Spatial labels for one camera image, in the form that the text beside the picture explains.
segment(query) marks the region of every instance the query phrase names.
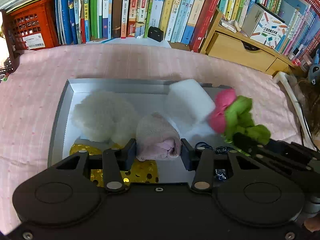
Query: barcode label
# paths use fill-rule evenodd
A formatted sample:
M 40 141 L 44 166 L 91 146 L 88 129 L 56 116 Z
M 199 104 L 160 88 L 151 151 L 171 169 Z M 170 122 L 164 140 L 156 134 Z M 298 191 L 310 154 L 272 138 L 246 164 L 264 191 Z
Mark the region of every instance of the barcode label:
M 34 48 L 34 47 L 38 47 L 38 46 L 44 46 L 44 44 L 38 43 L 38 44 L 29 45 L 29 48 Z

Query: pink bedsheet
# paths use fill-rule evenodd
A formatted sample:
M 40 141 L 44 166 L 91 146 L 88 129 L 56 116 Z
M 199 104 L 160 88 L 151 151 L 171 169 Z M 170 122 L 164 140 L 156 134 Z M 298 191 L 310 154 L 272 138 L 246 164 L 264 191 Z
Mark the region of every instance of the pink bedsheet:
M 15 188 L 44 170 L 53 119 L 66 79 L 132 78 L 183 80 L 228 85 L 253 98 L 253 118 L 273 139 L 301 142 L 287 100 L 272 77 L 225 60 L 183 50 L 120 44 L 89 44 L 28 51 L 1 82 L 0 231 L 19 219 L 12 206 Z

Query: label printer box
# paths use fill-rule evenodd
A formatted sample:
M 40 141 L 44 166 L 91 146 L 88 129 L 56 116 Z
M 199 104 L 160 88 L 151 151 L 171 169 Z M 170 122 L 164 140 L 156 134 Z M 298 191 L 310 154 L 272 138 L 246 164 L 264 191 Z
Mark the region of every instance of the label printer box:
M 253 4 L 241 29 L 250 39 L 274 49 L 287 28 L 278 15 L 260 4 Z

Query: screw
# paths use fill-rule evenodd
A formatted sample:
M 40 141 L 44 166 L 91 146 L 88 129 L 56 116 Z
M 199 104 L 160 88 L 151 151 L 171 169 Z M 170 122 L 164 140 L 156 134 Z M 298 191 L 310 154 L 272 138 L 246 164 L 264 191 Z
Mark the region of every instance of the screw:
M 285 235 L 285 240 L 293 240 L 296 237 L 294 232 L 289 232 Z
M 25 239 L 25 240 L 32 240 L 33 239 L 33 235 L 30 233 L 30 232 L 24 232 L 22 234 L 22 237 Z

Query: silver bolt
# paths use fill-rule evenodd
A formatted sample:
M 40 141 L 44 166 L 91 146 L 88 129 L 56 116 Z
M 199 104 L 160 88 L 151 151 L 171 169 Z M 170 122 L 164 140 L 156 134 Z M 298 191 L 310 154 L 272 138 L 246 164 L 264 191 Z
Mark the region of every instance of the silver bolt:
M 119 181 L 111 181 L 107 183 L 107 188 L 109 189 L 120 189 L 122 187 L 122 183 Z
M 296 237 L 294 232 L 289 232 L 285 235 L 285 240 L 293 240 Z
M 22 234 L 22 237 L 25 239 L 25 240 L 32 240 L 33 239 L 33 235 L 30 233 L 30 232 L 24 232 Z
M 210 187 L 210 184 L 205 181 L 198 181 L 194 184 L 195 188 L 197 189 L 207 189 Z

